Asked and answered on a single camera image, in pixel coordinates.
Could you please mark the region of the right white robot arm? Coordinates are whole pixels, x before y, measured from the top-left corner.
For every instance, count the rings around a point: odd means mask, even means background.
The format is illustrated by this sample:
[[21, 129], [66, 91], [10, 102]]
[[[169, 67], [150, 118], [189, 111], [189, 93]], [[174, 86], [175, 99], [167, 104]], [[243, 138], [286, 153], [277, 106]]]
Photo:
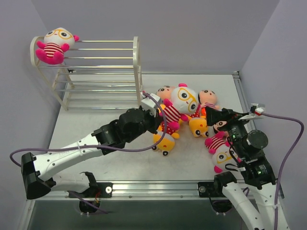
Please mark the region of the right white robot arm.
[[205, 111], [208, 125], [226, 122], [219, 130], [229, 134], [230, 149], [239, 157], [236, 165], [256, 205], [246, 197], [232, 172], [214, 177], [214, 193], [225, 196], [232, 203], [249, 230], [288, 230], [290, 227], [278, 198], [280, 176], [274, 175], [263, 151], [268, 138], [260, 130], [247, 131], [245, 128], [249, 121], [266, 114], [264, 106], [253, 104], [247, 113], [211, 107], [206, 107]]

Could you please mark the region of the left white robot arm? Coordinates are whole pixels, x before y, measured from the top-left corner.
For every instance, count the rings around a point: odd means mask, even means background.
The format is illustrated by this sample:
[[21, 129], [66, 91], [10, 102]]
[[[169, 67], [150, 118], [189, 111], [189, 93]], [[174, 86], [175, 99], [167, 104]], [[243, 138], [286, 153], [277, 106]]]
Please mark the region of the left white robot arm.
[[51, 191], [76, 192], [83, 197], [94, 196], [99, 187], [91, 172], [64, 175], [62, 171], [82, 161], [124, 150], [126, 143], [143, 133], [149, 131], [155, 134], [162, 120], [159, 114], [152, 115], [149, 110], [129, 109], [118, 119], [62, 149], [46, 150], [40, 155], [29, 151], [21, 159], [27, 199], [41, 198]]

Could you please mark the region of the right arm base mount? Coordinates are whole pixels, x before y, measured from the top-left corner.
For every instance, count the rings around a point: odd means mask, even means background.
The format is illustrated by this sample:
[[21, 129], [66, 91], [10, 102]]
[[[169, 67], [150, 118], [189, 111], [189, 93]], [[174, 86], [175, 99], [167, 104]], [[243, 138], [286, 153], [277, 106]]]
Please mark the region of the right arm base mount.
[[216, 198], [224, 197], [222, 192], [223, 187], [232, 182], [229, 175], [217, 174], [214, 176], [213, 181], [198, 182], [199, 197], [203, 198]]

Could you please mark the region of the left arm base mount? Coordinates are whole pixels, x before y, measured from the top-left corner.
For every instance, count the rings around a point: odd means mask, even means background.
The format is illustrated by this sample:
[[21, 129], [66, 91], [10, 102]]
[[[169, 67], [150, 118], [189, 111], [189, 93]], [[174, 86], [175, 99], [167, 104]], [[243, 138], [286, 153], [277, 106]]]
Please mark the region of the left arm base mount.
[[113, 183], [111, 182], [98, 182], [93, 173], [82, 172], [78, 176], [77, 184], [69, 190], [70, 197], [71, 191], [76, 193], [82, 198], [111, 198], [113, 192]]

